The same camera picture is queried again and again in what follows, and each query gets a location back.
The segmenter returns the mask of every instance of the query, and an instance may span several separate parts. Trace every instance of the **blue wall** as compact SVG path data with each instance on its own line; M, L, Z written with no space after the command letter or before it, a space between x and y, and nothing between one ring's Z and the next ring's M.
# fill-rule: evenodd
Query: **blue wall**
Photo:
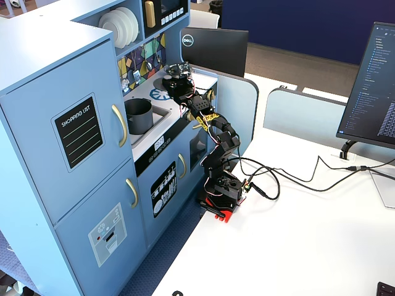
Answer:
M222 28L249 41L359 64L373 22L395 23L394 0L224 0Z

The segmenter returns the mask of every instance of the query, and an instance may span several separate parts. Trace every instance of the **dell logo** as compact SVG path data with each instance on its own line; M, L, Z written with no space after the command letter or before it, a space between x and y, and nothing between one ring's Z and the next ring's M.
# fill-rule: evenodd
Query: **dell logo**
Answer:
M191 35L184 35L183 37L184 46L190 47L193 45L193 37Z

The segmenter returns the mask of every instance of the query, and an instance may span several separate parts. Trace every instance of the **colorful tile backsplash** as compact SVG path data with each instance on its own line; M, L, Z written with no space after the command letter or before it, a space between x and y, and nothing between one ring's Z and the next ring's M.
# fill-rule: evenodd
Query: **colorful tile backsplash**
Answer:
M161 58L161 64L157 62L155 54L159 55ZM147 57L147 61L153 66L150 72L147 71L144 56ZM165 33L162 33L146 43L146 52L144 52L144 46L139 46L131 53L119 59L119 76L121 80L127 78L129 80L129 89L133 90L162 69L164 65L166 65L166 43ZM141 81L138 84L135 83L135 79L133 78L133 72L136 69L140 71L141 75Z

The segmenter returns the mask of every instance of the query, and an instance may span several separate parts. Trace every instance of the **yellow bracket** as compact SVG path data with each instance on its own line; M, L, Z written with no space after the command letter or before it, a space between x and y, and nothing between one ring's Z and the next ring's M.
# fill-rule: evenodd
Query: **yellow bracket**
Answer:
M217 118L217 117L219 117L219 115L216 114L216 113L213 113L213 114L207 115L206 116L206 120L207 121L211 121L211 120L213 120L214 118ZM204 128L205 131L209 130L207 125L204 123L204 121L200 117L196 117L196 120Z

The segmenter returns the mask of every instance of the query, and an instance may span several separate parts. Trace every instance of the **keyboard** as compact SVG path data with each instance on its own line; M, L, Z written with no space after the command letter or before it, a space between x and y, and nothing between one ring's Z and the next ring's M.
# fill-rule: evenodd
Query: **keyboard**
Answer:
M377 284L376 296L395 296L395 288L384 284L383 282L379 282Z

